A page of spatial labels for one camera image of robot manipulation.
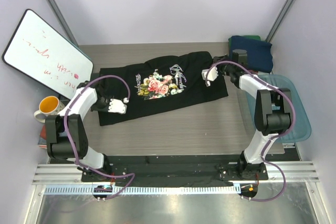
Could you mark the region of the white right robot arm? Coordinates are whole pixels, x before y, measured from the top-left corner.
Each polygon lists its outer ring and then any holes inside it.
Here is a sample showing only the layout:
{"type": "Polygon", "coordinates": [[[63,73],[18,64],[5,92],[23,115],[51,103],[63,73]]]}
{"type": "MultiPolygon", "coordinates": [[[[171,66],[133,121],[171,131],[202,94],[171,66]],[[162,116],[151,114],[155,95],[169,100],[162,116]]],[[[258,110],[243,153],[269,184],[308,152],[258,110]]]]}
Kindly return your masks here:
{"type": "Polygon", "coordinates": [[[291,101],[291,91],[277,88],[262,80],[256,74],[229,59],[227,55],[214,57],[210,69],[202,76],[207,85],[220,76],[229,76],[231,82],[255,100],[255,133],[250,144],[240,154],[236,165],[222,169],[222,179],[267,180],[265,157],[274,142],[290,131],[296,116],[291,101]]]}

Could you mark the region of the black printed t-shirt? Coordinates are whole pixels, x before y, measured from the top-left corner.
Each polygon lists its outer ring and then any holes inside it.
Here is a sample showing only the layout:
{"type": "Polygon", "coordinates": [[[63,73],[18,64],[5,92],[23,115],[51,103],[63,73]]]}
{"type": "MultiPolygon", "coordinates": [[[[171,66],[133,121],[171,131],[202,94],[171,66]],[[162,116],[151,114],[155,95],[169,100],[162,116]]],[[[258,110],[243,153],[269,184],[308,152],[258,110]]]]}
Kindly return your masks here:
{"type": "Polygon", "coordinates": [[[101,126],[215,101],[228,96],[224,78],[207,87],[202,70],[213,64],[207,51],[162,56],[124,67],[102,68],[104,92],[114,99],[129,98],[125,114],[100,112],[101,126]]]}

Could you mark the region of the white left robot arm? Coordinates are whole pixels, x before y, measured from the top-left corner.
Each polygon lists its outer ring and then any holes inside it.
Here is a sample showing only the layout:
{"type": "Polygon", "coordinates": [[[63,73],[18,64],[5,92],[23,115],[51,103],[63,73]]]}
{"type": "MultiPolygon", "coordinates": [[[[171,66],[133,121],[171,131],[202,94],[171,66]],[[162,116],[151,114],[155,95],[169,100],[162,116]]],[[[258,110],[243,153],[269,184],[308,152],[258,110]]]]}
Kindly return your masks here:
{"type": "Polygon", "coordinates": [[[103,87],[99,83],[87,86],[81,83],[75,96],[56,115],[49,115],[45,121],[47,153],[50,158],[64,159],[81,166],[83,171],[98,170],[111,174],[112,169],[106,155],[89,147],[83,119],[91,107],[107,107],[103,87]]]}

